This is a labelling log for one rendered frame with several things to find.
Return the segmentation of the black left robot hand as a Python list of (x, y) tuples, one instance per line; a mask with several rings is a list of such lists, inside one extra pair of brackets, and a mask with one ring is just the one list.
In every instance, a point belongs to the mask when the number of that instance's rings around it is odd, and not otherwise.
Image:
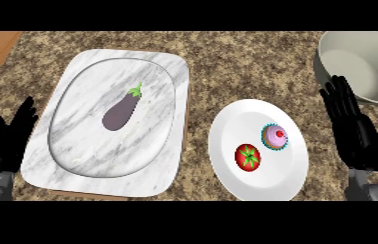
[(16, 173), (19, 171), (36, 119), (32, 97), (22, 102), (10, 124), (5, 124), (0, 116), (0, 172)]

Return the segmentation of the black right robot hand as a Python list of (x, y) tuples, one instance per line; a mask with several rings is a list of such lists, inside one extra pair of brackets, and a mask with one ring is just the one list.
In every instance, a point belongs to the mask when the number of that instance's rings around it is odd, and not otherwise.
[(378, 130), (360, 111), (345, 77), (333, 75), (318, 93), (341, 160), (349, 168), (378, 171)]

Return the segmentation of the pale grey bowl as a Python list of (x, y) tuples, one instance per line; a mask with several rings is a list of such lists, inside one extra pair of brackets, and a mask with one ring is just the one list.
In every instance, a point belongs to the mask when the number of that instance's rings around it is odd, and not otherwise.
[(313, 71), (320, 86), (333, 75), (344, 76), (358, 103), (378, 105), (378, 31), (326, 31)]

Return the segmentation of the white plate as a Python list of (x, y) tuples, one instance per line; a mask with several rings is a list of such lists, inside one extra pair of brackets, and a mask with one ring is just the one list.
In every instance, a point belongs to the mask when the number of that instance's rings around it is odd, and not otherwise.
[[(277, 124), (287, 134), (287, 146), (279, 151), (261, 142), (261, 129), (268, 123)], [(243, 171), (234, 161), (242, 144), (251, 144), (259, 152), (261, 164), (252, 172)], [(293, 120), (273, 104), (242, 99), (221, 109), (209, 129), (208, 154), (220, 182), (240, 200), (293, 198), (307, 177), (307, 147)]]

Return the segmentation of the red tomato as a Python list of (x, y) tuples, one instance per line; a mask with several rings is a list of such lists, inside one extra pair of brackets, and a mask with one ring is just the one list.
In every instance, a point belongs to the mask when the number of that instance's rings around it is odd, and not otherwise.
[(258, 149), (251, 144), (242, 144), (234, 151), (234, 161), (237, 167), (252, 172), (261, 164), (261, 156)]

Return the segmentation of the pink frosted cupcake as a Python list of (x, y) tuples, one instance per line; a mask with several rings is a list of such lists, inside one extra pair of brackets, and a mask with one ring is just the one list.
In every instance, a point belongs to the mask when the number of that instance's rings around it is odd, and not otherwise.
[(261, 129), (262, 145), (273, 151), (287, 146), (287, 134), (284, 129), (274, 123), (268, 123)]

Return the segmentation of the white marble tray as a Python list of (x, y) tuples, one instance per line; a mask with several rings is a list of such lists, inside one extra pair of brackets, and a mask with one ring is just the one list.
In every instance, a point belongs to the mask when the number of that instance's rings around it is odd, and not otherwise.
[(174, 180), (189, 67), (169, 53), (91, 49), (70, 60), (25, 150), (33, 186), (149, 197)]

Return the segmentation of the purple eggplant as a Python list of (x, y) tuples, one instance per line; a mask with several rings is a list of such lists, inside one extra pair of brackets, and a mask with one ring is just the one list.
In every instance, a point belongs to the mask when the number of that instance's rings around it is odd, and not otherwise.
[(103, 115), (101, 124), (109, 131), (116, 131), (124, 127), (132, 115), (140, 98), (141, 84), (137, 84), (137, 86), (128, 90), (121, 101), (110, 107)]

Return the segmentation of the brown wooden board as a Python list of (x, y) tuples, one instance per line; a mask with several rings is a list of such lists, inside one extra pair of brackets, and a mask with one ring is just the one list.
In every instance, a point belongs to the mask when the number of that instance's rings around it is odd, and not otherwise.
[(20, 34), (20, 31), (0, 31), (0, 65), (5, 61), (5, 58), (17, 42)]

